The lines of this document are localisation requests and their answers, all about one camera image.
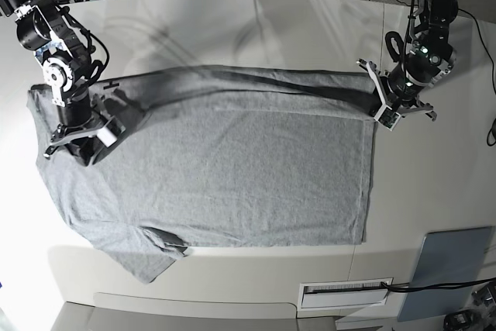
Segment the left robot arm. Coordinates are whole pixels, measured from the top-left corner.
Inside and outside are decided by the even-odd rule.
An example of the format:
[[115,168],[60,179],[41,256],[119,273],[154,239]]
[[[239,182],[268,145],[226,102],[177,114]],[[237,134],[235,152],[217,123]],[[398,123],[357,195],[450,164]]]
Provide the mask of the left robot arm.
[[357,61],[380,100],[370,110],[375,122],[392,131],[400,119],[414,113],[436,120],[434,108],[422,102],[419,94],[453,70],[456,51],[449,36],[458,10],[457,0],[411,0],[405,35],[390,31],[384,37],[394,69],[380,72],[370,60]]

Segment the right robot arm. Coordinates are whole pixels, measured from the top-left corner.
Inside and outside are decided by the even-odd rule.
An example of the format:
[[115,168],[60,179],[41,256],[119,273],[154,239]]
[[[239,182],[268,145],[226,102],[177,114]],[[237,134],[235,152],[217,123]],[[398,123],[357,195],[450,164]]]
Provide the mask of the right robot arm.
[[97,145],[110,147],[118,136],[113,118],[89,90],[108,66],[91,56],[99,39],[54,0],[1,0],[1,11],[15,16],[17,39],[33,52],[57,107],[59,123],[44,157],[66,148],[80,164],[89,165]]

